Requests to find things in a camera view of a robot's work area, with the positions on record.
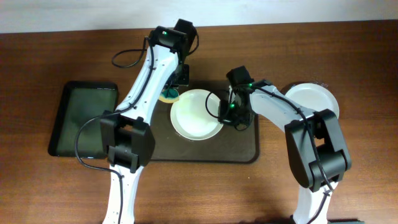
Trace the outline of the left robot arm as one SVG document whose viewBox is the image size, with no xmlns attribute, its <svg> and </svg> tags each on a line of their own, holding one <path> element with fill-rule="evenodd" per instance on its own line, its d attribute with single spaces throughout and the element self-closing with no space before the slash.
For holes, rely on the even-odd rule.
<svg viewBox="0 0 398 224">
<path fill-rule="evenodd" d="M 140 175 L 155 148 L 150 121 L 170 79 L 183 73 L 197 30 L 191 24 L 172 29 L 158 26 L 144 41 L 144 63 L 129 93 L 100 119 L 103 148 L 108 155 L 111 186 L 104 223 L 134 223 Z"/>
</svg>

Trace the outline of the black rectangular water tray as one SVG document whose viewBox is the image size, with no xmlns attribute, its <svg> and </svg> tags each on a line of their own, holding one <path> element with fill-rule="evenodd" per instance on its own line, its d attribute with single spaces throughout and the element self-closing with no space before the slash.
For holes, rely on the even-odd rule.
<svg viewBox="0 0 398 224">
<path fill-rule="evenodd" d="M 69 81 L 65 84 L 49 142 L 48 154 L 75 157 L 78 130 L 91 118 L 114 111 L 118 87 L 113 82 Z M 78 155 L 88 159 L 104 159 L 99 121 L 83 128 L 78 140 Z"/>
</svg>

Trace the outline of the white plate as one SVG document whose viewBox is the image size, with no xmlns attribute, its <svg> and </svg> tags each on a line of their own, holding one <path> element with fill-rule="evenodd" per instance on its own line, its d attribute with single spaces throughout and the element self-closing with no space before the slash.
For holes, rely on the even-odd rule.
<svg viewBox="0 0 398 224">
<path fill-rule="evenodd" d="M 291 87 L 286 97 L 292 101 L 315 111 L 329 109 L 340 116 L 340 108 L 335 96 L 325 87 L 315 83 L 301 83 Z"/>
<path fill-rule="evenodd" d="M 201 141 L 212 138 L 221 131 L 223 124 L 207 111 L 217 114 L 220 99 L 215 94 L 206 99 L 209 93 L 202 89 L 188 90 L 172 104 L 170 119 L 179 135 L 192 141 Z"/>
</svg>

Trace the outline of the green and yellow sponge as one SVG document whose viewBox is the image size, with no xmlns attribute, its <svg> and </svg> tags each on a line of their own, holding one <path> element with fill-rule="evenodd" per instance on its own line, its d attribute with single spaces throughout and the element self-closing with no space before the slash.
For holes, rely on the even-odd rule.
<svg viewBox="0 0 398 224">
<path fill-rule="evenodd" d="M 166 88 L 162 90 L 159 100 L 164 103 L 174 103 L 179 100 L 179 93 L 174 88 Z"/>
</svg>

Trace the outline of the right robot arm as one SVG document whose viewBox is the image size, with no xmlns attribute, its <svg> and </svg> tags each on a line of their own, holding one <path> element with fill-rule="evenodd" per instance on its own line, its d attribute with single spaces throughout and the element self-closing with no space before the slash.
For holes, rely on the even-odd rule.
<svg viewBox="0 0 398 224">
<path fill-rule="evenodd" d="M 352 160 L 336 114 L 315 111 L 281 94 L 272 83 L 252 79 L 231 81 L 229 99 L 219 109 L 221 121 L 248 125 L 254 114 L 271 121 L 285 134 L 290 170 L 299 184 L 294 223 L 328 223 L 331 196 L 351 169 Z"/>
</svg>

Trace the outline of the brown serving tray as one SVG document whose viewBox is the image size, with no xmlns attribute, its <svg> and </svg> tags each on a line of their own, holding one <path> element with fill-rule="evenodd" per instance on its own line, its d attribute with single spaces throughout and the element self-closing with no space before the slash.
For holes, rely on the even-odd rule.
<svg viewBox="0 0 398 224">
<path fill-rule="evenodd" d="M 171 104 L 161 101 L 155 106 L 150 123 L 155 138 L 152 161 L 250 164 L 257 160 L 259 156 L 257 116 L 244 131 L 223 126 L 218 134 L 209 139 L 191 141 L 179 135 L 172 126 L 171 107 Z"/>
</svg>

